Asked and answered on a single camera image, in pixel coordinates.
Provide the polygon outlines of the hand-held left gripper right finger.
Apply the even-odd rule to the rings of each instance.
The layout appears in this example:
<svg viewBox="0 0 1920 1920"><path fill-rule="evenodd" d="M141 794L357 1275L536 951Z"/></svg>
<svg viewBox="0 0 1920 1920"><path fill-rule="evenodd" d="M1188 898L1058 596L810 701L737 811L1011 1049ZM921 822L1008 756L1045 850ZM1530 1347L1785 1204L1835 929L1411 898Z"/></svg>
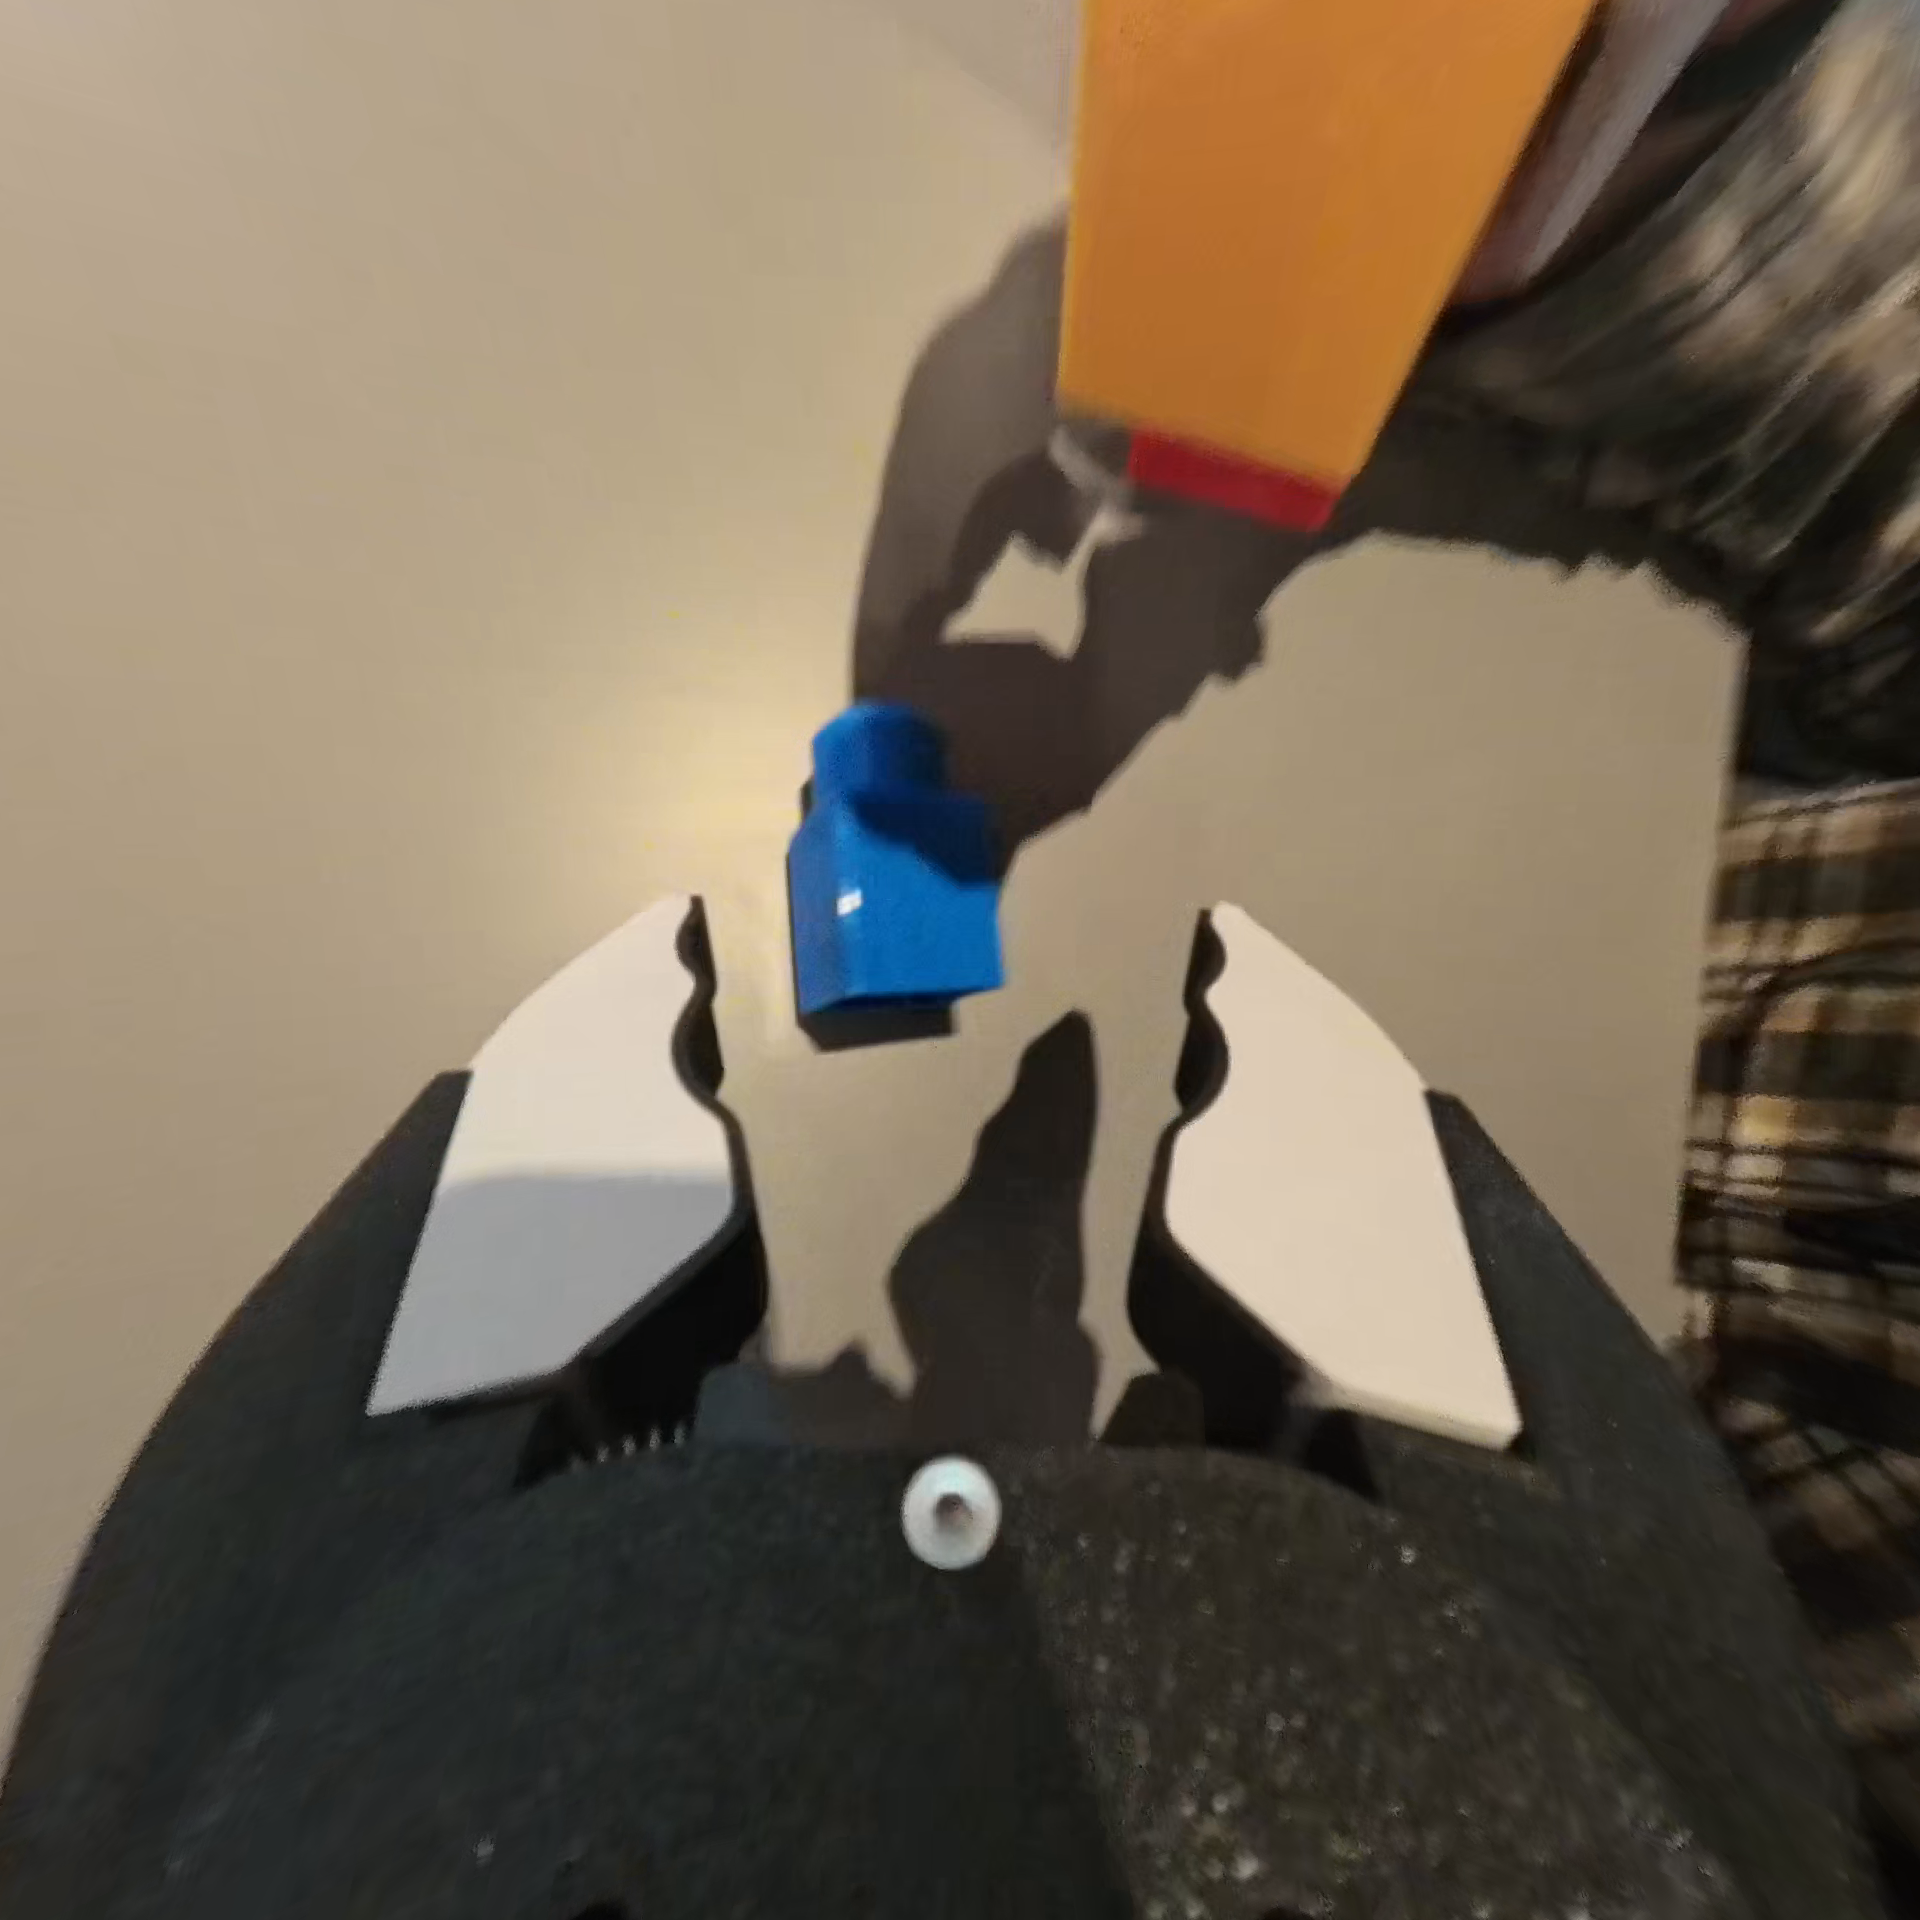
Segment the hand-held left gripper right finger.
<svg viewBox="0 0 1920 1920"><path fill-rule="evenodd" d="M1184 1015L1126 1317L1205 1445L1347 1415L1508 1451L1517 1391L1404 1049L1226 900L1196 922Z"/></svg>

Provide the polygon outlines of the person's right forearm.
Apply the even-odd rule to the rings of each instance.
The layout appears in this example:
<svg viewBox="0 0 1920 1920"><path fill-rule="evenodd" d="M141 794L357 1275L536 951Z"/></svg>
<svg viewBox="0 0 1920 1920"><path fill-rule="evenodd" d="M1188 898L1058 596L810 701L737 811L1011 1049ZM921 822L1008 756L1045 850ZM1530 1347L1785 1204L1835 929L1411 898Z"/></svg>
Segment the person's right forearm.
<svg viewBox="0 0 1920 1920"><path fill-rule="evenodd" d="M1653 566L1745 641L1746 774L1915 777L1915 4L1716 4L1542 274L1445 316L1360 535Z"/></svg>

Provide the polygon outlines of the blue toy block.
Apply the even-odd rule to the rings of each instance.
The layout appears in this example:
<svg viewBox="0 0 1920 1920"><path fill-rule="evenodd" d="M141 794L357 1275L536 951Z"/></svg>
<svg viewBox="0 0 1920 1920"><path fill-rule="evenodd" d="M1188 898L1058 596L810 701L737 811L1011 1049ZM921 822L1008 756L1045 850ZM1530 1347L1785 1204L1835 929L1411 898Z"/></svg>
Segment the blue toy block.
<svg viewBox="0 0 1920 1920"><path fill-rule="evenodd" d="M915 707L852 705L812 738L784 881L797 1017L822 1044L941 1033L1004 983L997 813Z"/></svg>

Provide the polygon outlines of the person's plaid shirt torso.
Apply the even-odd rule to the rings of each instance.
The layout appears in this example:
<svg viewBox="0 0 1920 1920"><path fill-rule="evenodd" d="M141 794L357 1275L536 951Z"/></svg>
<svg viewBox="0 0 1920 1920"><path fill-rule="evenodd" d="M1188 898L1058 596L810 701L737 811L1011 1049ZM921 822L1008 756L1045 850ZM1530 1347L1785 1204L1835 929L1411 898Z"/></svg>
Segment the person's plaid shirt torso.
<svg viewBox="0 0 1920 1920"><path fill-rule="evenodd" d="M1675 1278L1688 1370L1809 1619L1892 1915L1918 1867L1918 786L1720 839Z"/></svg>

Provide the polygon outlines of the yellow two-stud block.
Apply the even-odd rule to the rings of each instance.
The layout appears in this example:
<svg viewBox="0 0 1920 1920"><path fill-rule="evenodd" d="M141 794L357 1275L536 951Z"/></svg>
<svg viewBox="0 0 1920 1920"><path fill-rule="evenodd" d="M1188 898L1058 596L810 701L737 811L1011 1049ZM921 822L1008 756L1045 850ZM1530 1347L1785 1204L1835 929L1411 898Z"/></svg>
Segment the yellow two-stud block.
<svg viewBox="0 0 1920 1920"><path fill-rule="evenodd" d="M1588 13L1083 4L1064 409L1347 489Z"/></svg>

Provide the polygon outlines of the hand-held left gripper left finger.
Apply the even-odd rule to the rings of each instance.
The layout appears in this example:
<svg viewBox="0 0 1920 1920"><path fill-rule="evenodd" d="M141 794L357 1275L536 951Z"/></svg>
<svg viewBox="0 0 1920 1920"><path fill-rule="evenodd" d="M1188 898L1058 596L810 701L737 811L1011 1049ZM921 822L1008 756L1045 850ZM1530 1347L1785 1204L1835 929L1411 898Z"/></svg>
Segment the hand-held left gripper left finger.
<svg viewBox="0 0 1920 1920"><path fill-rule="evenodd" d="M753 1225L700 897L662 897L472 1057L368 1389L371 1417L557 1385Z"/></svg>

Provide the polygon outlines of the red single-stud block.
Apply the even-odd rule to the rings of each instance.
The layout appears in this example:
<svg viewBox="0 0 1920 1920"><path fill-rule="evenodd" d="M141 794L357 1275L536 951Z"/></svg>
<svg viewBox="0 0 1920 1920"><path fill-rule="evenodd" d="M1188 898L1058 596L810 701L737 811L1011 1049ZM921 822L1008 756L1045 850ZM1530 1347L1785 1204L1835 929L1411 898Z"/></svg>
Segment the red single-stud block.
<svg viewBox="0 0 1920 1920"><path fill-rule="evenodd" d="M1150 495L1179 498L1299 535L1322 532L1344 495L1341 484L1142 430L1126 443L1126 479Z"/></svg>

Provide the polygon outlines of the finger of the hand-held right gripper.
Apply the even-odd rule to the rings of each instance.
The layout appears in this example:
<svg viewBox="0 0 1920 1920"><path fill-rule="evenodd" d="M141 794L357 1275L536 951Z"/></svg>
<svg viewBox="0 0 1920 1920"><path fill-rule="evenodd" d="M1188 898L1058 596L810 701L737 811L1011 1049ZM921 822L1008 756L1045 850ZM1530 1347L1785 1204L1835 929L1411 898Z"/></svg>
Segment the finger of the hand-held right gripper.
<svg viewBox="0 0 1920 1920"><path fill-rule="evenodd" d="M1461 274L1465 302L1545 271L1697 52L1693 3L1600 3Z"/></svg>

